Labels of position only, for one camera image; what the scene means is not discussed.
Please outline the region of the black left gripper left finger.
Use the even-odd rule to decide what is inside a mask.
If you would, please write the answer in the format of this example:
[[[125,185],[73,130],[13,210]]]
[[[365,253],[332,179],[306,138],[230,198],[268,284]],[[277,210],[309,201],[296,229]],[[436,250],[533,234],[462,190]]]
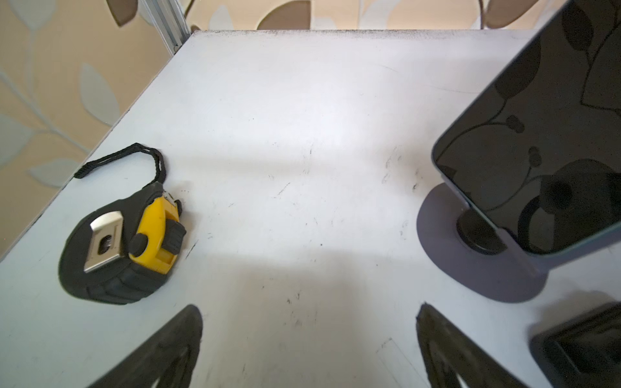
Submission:
[[[203,330],[198,307],[184,307],[92,387],[188,387]]]

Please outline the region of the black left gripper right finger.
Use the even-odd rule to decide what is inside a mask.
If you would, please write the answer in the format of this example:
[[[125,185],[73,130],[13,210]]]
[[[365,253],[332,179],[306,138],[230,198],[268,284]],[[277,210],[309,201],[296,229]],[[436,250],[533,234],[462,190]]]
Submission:
[[[432,305],[417,315],[417,338],[432,387],[524,387]]]

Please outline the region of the dark phone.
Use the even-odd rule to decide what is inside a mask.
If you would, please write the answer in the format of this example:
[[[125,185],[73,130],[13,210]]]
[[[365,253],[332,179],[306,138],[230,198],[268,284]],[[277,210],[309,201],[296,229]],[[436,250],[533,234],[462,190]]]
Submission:
[[[569,1],[456,119],[434,165],[526,252],[620,228],[620,4]]]

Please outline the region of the purple round left phone stand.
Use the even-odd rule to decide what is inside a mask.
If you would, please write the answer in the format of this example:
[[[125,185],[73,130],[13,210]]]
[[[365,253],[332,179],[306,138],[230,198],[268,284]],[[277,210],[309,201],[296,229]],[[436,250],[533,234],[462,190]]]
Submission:
[[[426,255],[443,273],[488,299],[527,302],[547,283],[547,274],[529,272],[490,224],[446,184],[425,197],[417,234]]]

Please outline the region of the black square phone stand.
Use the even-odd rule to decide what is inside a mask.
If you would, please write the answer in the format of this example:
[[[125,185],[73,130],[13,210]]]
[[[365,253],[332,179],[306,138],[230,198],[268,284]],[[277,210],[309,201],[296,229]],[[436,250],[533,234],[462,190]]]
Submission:
[[[530,353],[553,387],[619,387],[619,302],[534,336]]]

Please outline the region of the yellow black tape measure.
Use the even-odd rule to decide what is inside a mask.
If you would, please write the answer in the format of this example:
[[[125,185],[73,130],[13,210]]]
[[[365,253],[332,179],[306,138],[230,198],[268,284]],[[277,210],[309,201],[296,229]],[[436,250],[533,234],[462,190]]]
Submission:
[[[163,187],[168,176],[163,154],[134,143],[85,163],[74,178],[82,179],[135,153],[153,158],[154,179],[132,196],[89,213],[66,239],[58,278],[64,291],[73,297],[131,304],[152,295],[171,275],[187,231],[180,219],[181,201]]]

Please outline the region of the aluminium frame post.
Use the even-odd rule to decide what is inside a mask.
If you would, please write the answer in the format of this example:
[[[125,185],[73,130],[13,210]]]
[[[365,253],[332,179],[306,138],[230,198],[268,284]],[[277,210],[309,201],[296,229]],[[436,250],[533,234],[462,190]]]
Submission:
[[[139,0],[138,13],[155,27],[171,56],[181,49],[192,34],[181,1]]]

